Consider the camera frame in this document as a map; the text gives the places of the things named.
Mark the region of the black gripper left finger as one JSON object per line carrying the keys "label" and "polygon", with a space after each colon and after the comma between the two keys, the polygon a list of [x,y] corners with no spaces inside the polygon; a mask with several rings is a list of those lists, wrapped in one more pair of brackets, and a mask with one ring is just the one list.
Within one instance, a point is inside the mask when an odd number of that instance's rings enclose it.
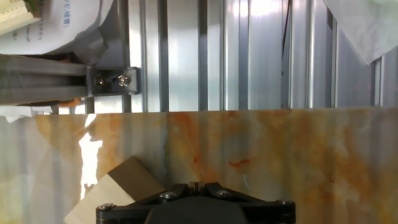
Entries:
{"label": "black gripper left finger", "polygon": [[129,205],[105,203],[96,208],[96,224],[145,223],[150,212],[159,205],[194,196],[196,182],[173,186]]}

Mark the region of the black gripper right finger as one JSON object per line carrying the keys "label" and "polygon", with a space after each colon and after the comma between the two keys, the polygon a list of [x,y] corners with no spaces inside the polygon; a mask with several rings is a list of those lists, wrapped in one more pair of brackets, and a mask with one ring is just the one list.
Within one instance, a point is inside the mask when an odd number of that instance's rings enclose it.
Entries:
{"label": "black gripper right finger", "polygon": [[218,182],[199,182],[198,194],[237,205],[249,223],[296,223],[296,205],[291,200],[265,201],[223,187]]}

